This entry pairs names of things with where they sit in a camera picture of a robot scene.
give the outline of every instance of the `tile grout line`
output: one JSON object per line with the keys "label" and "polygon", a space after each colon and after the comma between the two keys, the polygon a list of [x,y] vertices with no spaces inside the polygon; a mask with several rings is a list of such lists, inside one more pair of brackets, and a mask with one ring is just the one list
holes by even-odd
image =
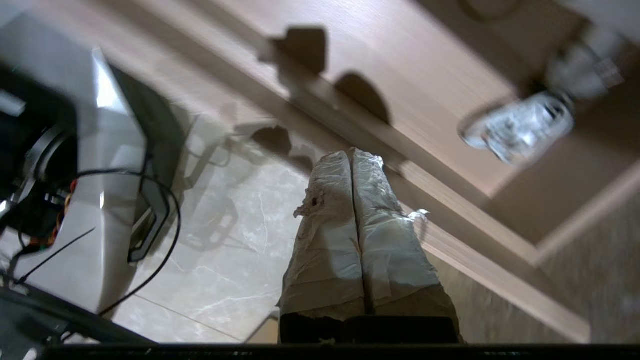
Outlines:
{"label": "tile grout line", "polygon": [[208,327],[208,328],[210,328],[210,329],[211,329],[211,330],[213,330],[213,331],[219,332],[220,334],[222,334],[222,335],[226,335],[226,336],[228,336],[229,338],[232,338],[232,339],[235,339],[235,340],[237,340],[237,341],[240,341],[241,343],[242,343],[242,342],[244,342],[243,340],[240,340],[240,339],[238,339],[238,338],[237,338],[237,337],[235,337],[235,336],[229,335],[229,334],[227,334],[227,333],[226,333],[226,332],[224,332],[224,331],[220,331],[220,330],[218,330],[218,329],[215,329],[214,327],[211,327],[210,325],[207,325],[207,324],[205,324],[205,323],[199,322],[198,320],[192,319],[192,318],[190,318],[190,317],[188,317],[188,316],[186,316],[186,315],[180,314],[180,313],[179,313],[179,312],[177,312],[176,310],[169,309],[168,307],[163,306],[163,305],[160,305],[160,304],[158,304],[157,302],[151,301],[151,300],[149,300],[149,299],[147,299],[147,298],[145,298],[145,297],[142,297],[142,296],[140,296],[140,295],[133,295],[133,296],[138,297],[138,298],[141,298],[141,299],[142,299],[142,300],[144,300],[144,301],[148,301],[148,302],[150,302],[151,304],[156,305],[156,306],[159,306],[159,307],[161,307],[161,308],[163,308],[163,309],[165,309],[165,310],[167,310],[167,311],[170,311],[170,312],[172,312],[172,313],[174,313],[174,314],[176,314],[176,315],[178,315],[178,316],[181,316],[181,317],[183,317],[183,318],[189,319],[189,320],[191,320],[192,322],[199,323],[200,325],[202,325],[202,326],[204,326],[204,327]]}

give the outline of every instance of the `marble floor tile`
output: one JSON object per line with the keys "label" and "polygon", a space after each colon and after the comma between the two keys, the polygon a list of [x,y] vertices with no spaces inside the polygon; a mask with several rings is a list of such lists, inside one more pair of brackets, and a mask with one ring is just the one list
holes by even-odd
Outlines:
{"label": "marble floor tile", "polygon": [[[194,124],[174,181],[180,240],[139,295],[245,340],[274,310],[301,219],[308,176],[209,119]],[[175,224],[139,265],[133,284],[164,258]]]}
{"label": "marble floor tile", "polygon": [[112,321],[162,343],[239,342],[238,339],[137,296],[125,301]]}

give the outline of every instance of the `black wire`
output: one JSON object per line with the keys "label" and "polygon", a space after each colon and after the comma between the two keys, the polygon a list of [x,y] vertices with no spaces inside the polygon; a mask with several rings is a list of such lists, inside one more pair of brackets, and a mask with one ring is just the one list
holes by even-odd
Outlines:
{"label": "black wire", "polygon": [[65,250],[66,248],[70,247],[71,245],[73,245],[76,241],[80,240],[81,238],[84,238],[85,236],[91,234],[93,231],[95,230],[95,227],[89,231],[87,231],[86,233],[78,236],[77,238],[71,240],[68,244],[66,244],[65,246],[63,246],[62,248],[60,248],[58,251],[54,252],[53,254],[51,254],[51,256],[49,256],[48,258],[44,259],[41,263],[37,264],[36,267],[34,267],[33,269],[29,270],[28,273],[24,274],[24,276],[22,276],[20,279],[18,279],[18,281],[15,282],[16,285],[20,285],[23,282],[27,281],[27,278],[29,276],[31,276],[31,274],[33,274],[34,272],[36,272],[36,270],[38,270],[42,265],[46,264],[49,260],[53,259],[54,256],[58,255],[60,252],[62,252],[63,250]]}
{"label": "black wire", "polygon": [[[148,283],[150,283],[160,273],[160,271],[164,268],[164,266],[167,264],[167,262],[169,262],[169,258],[171,257],[171,254],[173,253],[173,250],[175,249],[175,246],[178,243],[178,237],[180,236],[180,228],[182,227],[182,213],[180,212],[180,203],[178,202],[178,198],[175,196],[173,191],[171,191],[171,188],[169,188],[169,186],[166,186],[165,184],[161,183],[157,179],[155,179],[153,177],[150,177],[150,176],[148,176],[148,175],[146,175],[144,173],[141,173],[141,172],[135,172],[135,171],[128,170],[128,169],[125,169],[125,168],[87,170],[87,171],[82,171],[82,172],[77,173],[76,176],[73,179],[69,180],[69,182],[73,181],[74,179],[80,179],[81,177],[95,176],[95,175],[136,176],[136,177],[140,177],[141,179],[144,179],[144,180],[152,181],[153,183],[157,184],[160,187],[160,189],[163,191],[165,196],[171,197],[171,199],[173,201],[173,204],[175,205],[175,211],[176,211],[176,214],[177,214],[177,223],[176,223],[176,227],[175,227],[175,236],[173,237],[173,242],[171,244],[171,247],[169,248],[169,251],[166,253],[164,259],[162,260],[162,262],[160,263],[158,268],[156,268],[154,273],[151,274],[151,276],[149,276],[149,278],[147,278],[147,280],[143,281],[135,289],[131,290],[128,294],[124,295],[122,298],[120,298],[120,300],[114,302],[112,305],[108,306],[107,308],[103,309],[100,313],[98,313],[99,316],[104,316],[107,313],[109,313],[111,310],[115,309],[120,304],[125,302],[128,298],[130,298],[133,295],[135,295],[142,288],[144,288]],[[25,276],[21,277],[20,280],[19,280],[20,281],[19,283],[24,282],[29,275],[31,275],[35,270],[37,270],[42,265],[44,265],[44,263],[46,263],[47,261],[51,260],[51,258],[53,258],[54,256],[58,255],[62,250],[65,250],[71,244],[73,244],[77,240],[80,240],[80,238],[82,238],[83,236],[87,235],[88,233],[90,233],[94,229],[95,228],[93,228],[92,230],[90,230],[87,233],[84,233],[80,237],[74,239],[69,244],[64,246],[62,249],[58,250],[56,253],[54,253],[51,256],[49,256],[47,259],[45,259],[43,262],[41,262],[39,265],[37,265],[34,269],[32,269],[29,273],[27,273]],[[72,332],[69,335],[65,336],[64,338],[62,338],[62,342],[64,343],[64,341],[66,341],[67,339],[69,339],[73,335],[74,335],[74,333]]]}

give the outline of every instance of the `wooden panel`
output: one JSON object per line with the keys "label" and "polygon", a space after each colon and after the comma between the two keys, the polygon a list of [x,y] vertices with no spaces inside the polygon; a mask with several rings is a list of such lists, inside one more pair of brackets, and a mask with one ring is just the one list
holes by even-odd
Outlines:
{"label": "wooden panel", "polygon": [[193,1],[208,19],[249,24],[260,37],[284,37],[291,28],[322,28],[335,83],[357,72],[382,94],[391,124],[491,197],[517,169],[464,144],[461,120],[514,88],[411,1],[301,2],[291,0]]}
{"label": "wooden panel", "polygon": [[[277,74],[268,67],[262,74],[248,71],[255,68],[255,64],[253,58],[247,56],[250,54],[247,49],[238,45],[217,49],[223,51],[226,58],[212,53],[199,42],[210,40],[206,31],[195,38],[187,36],[144,7],[130,2],[47,1],[39,3],[34,12],[69,33],[78,32],[88,41],[98,41],[107,55],[116,55],[121,66],[137,69],[136,73],[149,85],[171,99],[179,99],[192,111],[222,114],[229,103],[244,106],[242,104],[252,102],[278,119],[292,135],[306,139],[318,156],[350,146],[290,106],[285,94],[270,88],[269,84],[277,82]],[[229,41],[223,33],[218,35],[214,38],[217,44]],[[237,61],[228,61],[229,57],[237,56]],[[168,78],[159,79],[159,74]],[[226,93],[224,99],[230,102],[224,104],[216,99],[222,93]],[[375,141],[371,134],[362,133],[362,136]],[[396,172],[389,172],[389,180],[399,199],[410,208],[430,209],[432,202],[449,201],[448,195],[436,198]],[[437,181],[433,184],[448,193],[446,186],[442,187]],[[433,223],[424,238],[424,248],[570,339],[588,341],[589,325],[565,304],[542,273],[493,241],[471,220],[461,217],[447,205],[438,207],[431,217]],[[451,228],[455,236],[439,228],[439,224]]]}
{"label": "wooden panel", "polygon": [[640,161],[609,184],[569,219],[553,230],[538,244],[535,263],[540,264],[591,226],[598,224],[608,214],[640,192]]}

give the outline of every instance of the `black component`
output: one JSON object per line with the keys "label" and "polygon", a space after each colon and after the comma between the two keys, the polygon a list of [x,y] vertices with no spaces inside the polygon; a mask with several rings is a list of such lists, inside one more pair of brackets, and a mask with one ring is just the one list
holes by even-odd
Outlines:
{"label": "black component", "polygon": [[[17,192],[29,194],[0,218],[0,231],[10,226],[32,237],[48,238],[63,208],[46,200],[57,189],[46,188],[43,180],[57,181],[77,172],[76,109],[60,94],[1,63],[0,90],[25,104],[18,114],[0,109],[0,202]],[[47,137],[50,142],[40,144]],[[36,183],[22,192],[26,179]]]}
{"label": "black component", "polygon": [[[153,175],[153,169],[149,164],[147,164],[147,175]],[[142,189],[140,192],[147,204],[151,207],[153,219],[151,221],[150,229],[147,231],[147,235],[142,240],[140,246],[129,251],[130,263],[140,261],[147,256],[151,249],[151,245],[154,244],[160,234],[160,230],[164,227],[164,223],[169,218],[170,212],[166,196],[157,183],[149,180],[142,180]]]}
{"label": "black component", "polygon": [[65,332],[75,332],[103,343],[154,344],[135,332],[34,287],[22,284],[17,290],[0,287],[3,359],[23,359],[31,349],[42,354],[45,347],[60,343]]}
{"label": "black component", "polygon": [[308,318],[296,313],[280,317],[280,341],[290,344],[457,344],[450,318],[426,316],[356,316],[344,322]]}
{"label": "black component", "polygon": [[638,345],[95,345],[54,346],[42,359],[637,359]]}

